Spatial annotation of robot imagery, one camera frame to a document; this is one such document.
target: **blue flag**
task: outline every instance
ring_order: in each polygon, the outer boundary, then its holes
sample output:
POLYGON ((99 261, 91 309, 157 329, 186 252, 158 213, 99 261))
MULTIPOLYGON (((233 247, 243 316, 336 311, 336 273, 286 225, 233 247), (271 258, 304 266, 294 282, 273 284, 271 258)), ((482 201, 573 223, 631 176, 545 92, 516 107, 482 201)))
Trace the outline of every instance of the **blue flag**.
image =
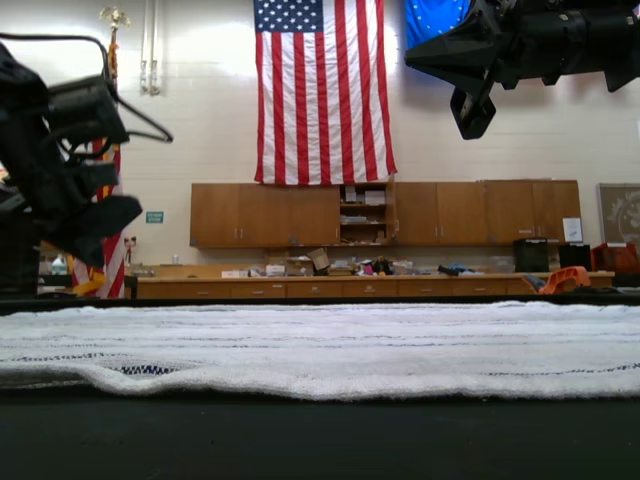
POLYGON ((471 0, 405 0, 408 48, 460 25, 470 4, 471 0))

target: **wooden cabinet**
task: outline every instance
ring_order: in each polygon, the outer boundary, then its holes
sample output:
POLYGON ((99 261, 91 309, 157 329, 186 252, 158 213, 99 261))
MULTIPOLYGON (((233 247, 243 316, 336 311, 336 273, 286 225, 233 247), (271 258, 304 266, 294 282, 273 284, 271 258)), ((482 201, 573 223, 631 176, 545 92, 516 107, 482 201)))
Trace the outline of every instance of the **wooden cabinet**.
POLYGON ((398 238, 398 206, 396 201, 396 182, 392 176, 387 182, 385 189, 386 210, 384 220, 386 225, 386 244, 397 242, 398 238))
POLYGON ((452 294, 449 280, 400 280, 399 297, 446 297, 452 294))
POLYGON ((240 185, 193 184, 192 247, 234 247, 239 240, 240 185))
POLYGON ((193 247, 334 245, 340 241, 339 234, 338 187, 192 186, 193 247))
POLYGON ((521 278, 507 281, 507 295, 535 295, 536 292, 521 278))
POLYGON ((536 236, 530 182, 485 182, 489 243, 511 244, 536 236))
POLYGON ((393 280, 373 280, 345 282, 342 294, 348 298, 367 297, 396 297, 398 295, 396 282, 393 280))
POLYGON ((240 187, 239 240, 245 247, 289 243, 289 189, 264 185, 240 187))
POLYGON ((340 189, 292 188, 289 208, 289 245, 335 245, 340 243, 340 189))
POLYGON ((287 285, 287 298, 340 298, 339 282, 299 282, 287 285))
POLYGON ((214 282, 168 282, 138 284, 138 299, 141 300, 193 300, 230 298, 231 288, 226 283, 214 282))
POLYGON ((435 183, 396 183, 397 244, 436 245, 439 241, 438 192, 435 183))
POLYGON ((453 294, 457 296, 506 295, 504 280, 459 280, 453 283, 453 294))
POLYGON ((282 282, 245 282, 231 285, 231 298, 285 298, 286 285, 282 282))
POLYGON ((581 217, 578 182, 533 183, 533 210, 536 236, 565 243, 562 219, 581 217))
POLYGON ((439 241, 446 245, 482 245, 488 240, 484 185, 439 183, 439 241))

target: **wooden counter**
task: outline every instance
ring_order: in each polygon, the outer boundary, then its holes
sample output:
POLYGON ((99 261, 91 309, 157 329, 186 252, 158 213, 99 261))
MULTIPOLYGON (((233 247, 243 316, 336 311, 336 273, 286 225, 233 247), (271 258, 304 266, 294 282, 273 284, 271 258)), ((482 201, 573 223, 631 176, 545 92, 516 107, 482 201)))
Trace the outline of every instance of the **wooden counter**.
MULTIPOLYGON (((540 278, 549 273, 536 273, 540 278)), ((363 298, 449 295, 527 295, 524 274, 397 275, 388 277, 140 278, 140 299, 363 298)), ((594 287, 610 287, 613 273, 590 274, 594 287)))

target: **stars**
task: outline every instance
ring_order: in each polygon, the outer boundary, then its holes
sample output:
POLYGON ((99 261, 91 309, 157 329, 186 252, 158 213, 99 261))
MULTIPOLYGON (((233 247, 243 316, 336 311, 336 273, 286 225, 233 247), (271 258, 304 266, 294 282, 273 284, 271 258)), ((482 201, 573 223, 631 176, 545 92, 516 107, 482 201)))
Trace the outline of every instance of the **stars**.
POLYGON ((257 28, 261 31, 323 31, 322 2, 318 0, 259 0, 254 11, 257 28))

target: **black cable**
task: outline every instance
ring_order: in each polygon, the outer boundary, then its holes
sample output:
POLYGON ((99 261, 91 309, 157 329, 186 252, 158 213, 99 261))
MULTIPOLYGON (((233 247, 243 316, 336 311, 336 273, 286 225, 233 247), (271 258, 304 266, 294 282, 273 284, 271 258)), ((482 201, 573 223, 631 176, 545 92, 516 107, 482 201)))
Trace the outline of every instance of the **black cable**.
MULTIPOLYGON (((107 52, 107 49, 100 42, 100 40, 98 40, 95 37, 89 37, 86 35, 30 35, 30 34, 18 35, 18 34, 11 34, 11 33, 0 33, 0 39, 17 40, 17 41, 67 41, 68 40, 68 41, 86 41, 86 42, 94 43, 98 46, 98 48, 100 48, 100 52, 102 53, 103 76, 108 81, 111 81, 111 72, 109 70, 109 54, 107 52)), ((126 110, 131 112, 136 117, 144 120, 146 123, 148 123, 149 125, 154 127, 156 130, 161 132, 164 135, 164 137, 161 137, 159 135, 153 135, 150 133, 138 132, 138 131, 128 132, 130 135, 149 138, 151 140, 159 140, 165 143, 173 142, 173 135, 171 135, 169 131, 167 131, 164 127, 162 127, 162 125, 156 123, 150 117, 146 116, 144 113, 137 110, 131 104, 124 101, 122 98, 119 97, 117 93, 115 94, 114 98, 126 110)))
POLYGON ((120 98, 120 96, 116 96, 116 101, 118 103, 120 103, 126 110, 131 112, 133 115, 135 115, 136 117, 144 120, 146 123, 148 123, 149 125, 154 127, 159 132, 162 132, 164 137, 160 137, 158 135, 152 135, 150 133, 138 132, 138 131, 127 132, 129 135, 135 135, 135 136, 138 136, 138 137, 150 138, 152 140, 159 140, 159 141, 164 142, 164 143, 172 143, 173 142, 173 135, 171 135, 171 133, 169 133, 169 131, 167 131, 162 125, 160 125, 159 123, 156 123, 154 120, 152 120, 151 118, 146 116, 144 113, 142 113, 141 111, 137 110, 135 107, 133 107, 133 105, 130 105, 129 103, 125 102, 122 98, 120 98))
POLYGON ((16 41, 36 41, 36 42, 57 42, 57 41, 83 41, 95 43, 100 48, 102 54, 102 75, 111 81, 111 71, 109 70, 109 53, 104 45, 95 37, 88 35, 19 35, 13 33, 0 33, 0 39, 16 41))

